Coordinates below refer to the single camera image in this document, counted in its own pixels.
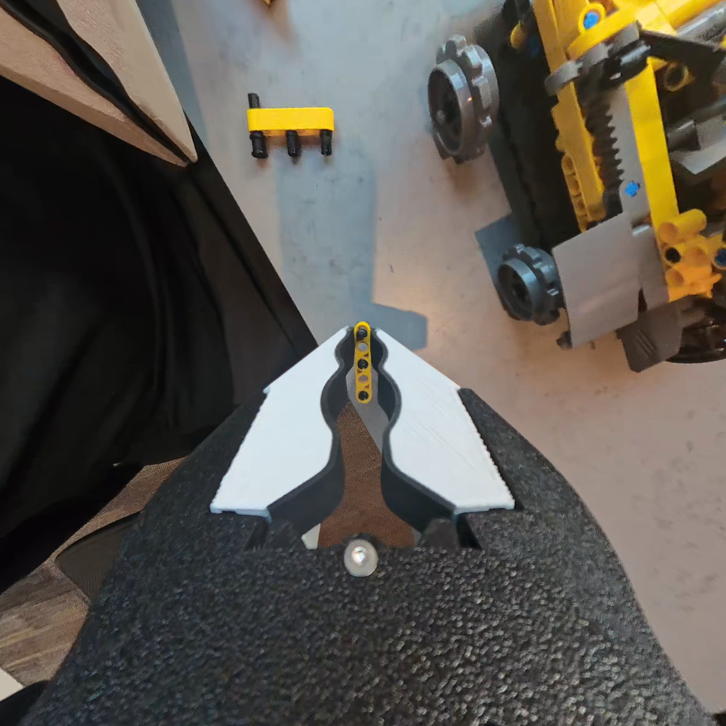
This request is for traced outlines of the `yellow grey brick vehicle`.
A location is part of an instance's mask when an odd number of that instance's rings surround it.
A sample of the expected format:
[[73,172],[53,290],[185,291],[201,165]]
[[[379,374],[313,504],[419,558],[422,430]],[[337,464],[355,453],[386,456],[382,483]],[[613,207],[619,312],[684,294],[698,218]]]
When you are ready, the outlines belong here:
[[724,360],[724,2],[504,2],[442,43],[433,140],[490,147],[518,228],[485,258],[504,309],[628,365]]

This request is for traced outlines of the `person's black clothing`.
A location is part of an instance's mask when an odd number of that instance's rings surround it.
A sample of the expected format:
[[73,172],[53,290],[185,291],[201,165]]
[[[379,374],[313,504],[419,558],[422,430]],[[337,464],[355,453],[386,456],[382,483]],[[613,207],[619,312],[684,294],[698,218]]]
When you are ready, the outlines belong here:
[[316,342],[195,131],[178,167],[1,100],[6,538],[195,448]]

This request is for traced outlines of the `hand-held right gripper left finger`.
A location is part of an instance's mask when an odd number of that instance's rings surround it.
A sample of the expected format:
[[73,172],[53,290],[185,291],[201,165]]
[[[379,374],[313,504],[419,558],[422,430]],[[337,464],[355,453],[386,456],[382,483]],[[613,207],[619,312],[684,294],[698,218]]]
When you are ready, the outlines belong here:
[[337,419],[349,404],[354,334],[343,328],[277,378],[210,504],[295,527],[321,524],[341,503]]

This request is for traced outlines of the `grey desk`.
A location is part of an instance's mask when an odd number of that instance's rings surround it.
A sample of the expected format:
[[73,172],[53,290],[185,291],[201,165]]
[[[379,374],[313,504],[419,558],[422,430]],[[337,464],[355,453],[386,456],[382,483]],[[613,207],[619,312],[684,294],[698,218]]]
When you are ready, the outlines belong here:
[[[504,313],[476,233],[510,206],[489,152],[431,139],[440,43],[499,2],[138,2],[186,115],[321,342],[368,320],[473,389],[577,490],[669,658],[724,711],[724,361],[629,370],[614,335],[565,351],[562,324]],[[329,107],[332,156],[268,138],[263,107]]]

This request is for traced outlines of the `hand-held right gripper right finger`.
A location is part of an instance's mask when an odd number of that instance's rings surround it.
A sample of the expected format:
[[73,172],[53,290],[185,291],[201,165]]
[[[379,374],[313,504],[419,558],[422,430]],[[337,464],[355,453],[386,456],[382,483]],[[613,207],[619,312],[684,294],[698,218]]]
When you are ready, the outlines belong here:
[[460,397],[460,386],[382,330],[372,332],[383,431],[380,487],[403,521],[513,510],[515,499]]

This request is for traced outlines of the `yellow brick beam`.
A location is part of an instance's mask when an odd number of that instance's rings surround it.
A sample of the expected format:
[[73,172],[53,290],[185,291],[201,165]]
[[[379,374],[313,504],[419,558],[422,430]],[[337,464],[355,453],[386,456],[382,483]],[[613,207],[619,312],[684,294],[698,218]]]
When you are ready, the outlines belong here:
[[322,156],[332,156],[335,116],[329,107],[263,107],[256,93],[248,93],[248,133],[251,155],[256,160],[268,158],[268,138],[285,140],[287,154],[297,159],[302,153],[303,138],[317,137]]
[[356,400],[362,404],[372,397],[371,361],[371,328],[368,322],[360,321],[354,328],[354,383]]

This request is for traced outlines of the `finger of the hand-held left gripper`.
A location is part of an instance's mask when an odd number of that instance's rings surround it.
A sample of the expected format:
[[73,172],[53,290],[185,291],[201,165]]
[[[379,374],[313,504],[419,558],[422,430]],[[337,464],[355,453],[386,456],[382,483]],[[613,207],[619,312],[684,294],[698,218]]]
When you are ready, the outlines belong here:
[[1,2],[2,77],[23,86],[114,137],[176,166],[187,166],[68,65],[31,1]]
[[93,90],[185,162],[195,143],[166,68],[133,1],[40,1],[54,46]]

